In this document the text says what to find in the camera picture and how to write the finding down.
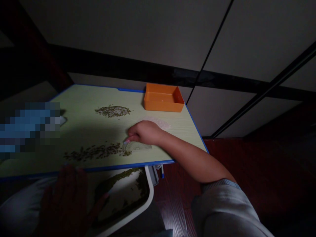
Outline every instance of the orange tray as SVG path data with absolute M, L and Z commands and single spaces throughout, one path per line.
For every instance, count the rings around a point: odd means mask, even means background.
M 147 83 L 145 110 L 181 112 L 184 106 L 179 87 Z

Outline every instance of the desk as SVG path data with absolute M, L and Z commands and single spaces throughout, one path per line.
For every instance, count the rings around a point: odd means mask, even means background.
M 143 91 L 129 91 L 117 88 L 73 85 L 51 102 L 59 102 L 67 122 L 61 127 L 60 139 L 55 146 L 41 146 L 31 154 L 21 154 L 18 160 L 6 160 L 0 165 L 0 177 L 20 175 L 55 174 L 66 161 L 65 152 L 103 144 L 120 143 L 127 138 L 127 129 L 145 116 L 152 116 L 171 124 L 169 133 L 207 151 L 186 106 L 182 112 L 147 111 L 143 107 Z M 106 118 L 95 112 L 98 107 L 109 105 L 129 108 L 131 113 L 121 117 Z M 129 156 L 113 154 L 103 159 L 70 161 L 87 172 L 126 169 L 173 163 L 172 158 L 161 148 L 133 152 Z

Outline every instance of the sleeve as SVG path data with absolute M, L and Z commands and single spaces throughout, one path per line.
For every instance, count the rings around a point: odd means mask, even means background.
M 238 184 L 223 179 L 192 203 L 197 236 L 273 236 Z

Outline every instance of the fingers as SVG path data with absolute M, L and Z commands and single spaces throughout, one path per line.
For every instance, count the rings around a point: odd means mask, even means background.
M 92 210 L 90 211 L 90 213 L 87 215 L 87 221 L 86 221 L 86 226 L 89 228 L 93 221 L 95 220 L 95 218 L 98 216 L 98 214 L 100 213 L 100 211 L 102 210 L 105 201 L 107 200 L 107 198 L 109 197 L 109 194 L 106 193 L 104 194 L 99 200 L 98 202 L 94 205 L 94 207 L 92 208 Z
M 45 191 L 44 191 L 41 203 L 40 203 L 40 212 L 41 213 L 45 212 L 45 210 L 49 206 L 51 197 L 52 197 L 52 187 L 51 186 L 47 186 L 45 188 Z
M 138 135 L 132 135 L 127 140 L 129 140 L 131 142 L 139 142 L 140 141 L 140 137 Z
M 62 195 L 64 193 L 65 188 L 65 178 L 66 178 L 66 171 L 65 167 L 63 166 L 58 174 L 58 179 L 55 185 L 55 193 L 52 197 L 52 204 L 58 206 L 60 204 Z
M 77 170 L 77 192 L 75 196 L 75 202 L 81 205 L 87 205 L 88 196 L 88 179 L 87 174 L 83 169 Z
M 74 201 L 75 191 L 76 191 L 76 171 L 72 165 L 67 165 L 65 167 L 66 177 L 65 177 L 65 190 L 62 199 L 62 205 L 64 207 L 70 205 Z
M 132 136 L 132 135 L 136 135 L 137 134 L 137 124 L 131 126 L 129 129 L 128 129 L 128 135 L 129 136 Z

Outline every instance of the person's hand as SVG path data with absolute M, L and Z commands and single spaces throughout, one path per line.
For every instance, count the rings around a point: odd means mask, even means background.
M 102 210 L 108 194 L 96 203 L 87 214 L 87 175 L 82 169 L 71 165 L 62 167 L 58 175 L 55 192 L 52 187 L 45 189 L 39 223 L 33 236 L 82 237 Z
M 165 134 L 154 122 L 143 120 L 129 128 L 127 141 L 159 146 Z

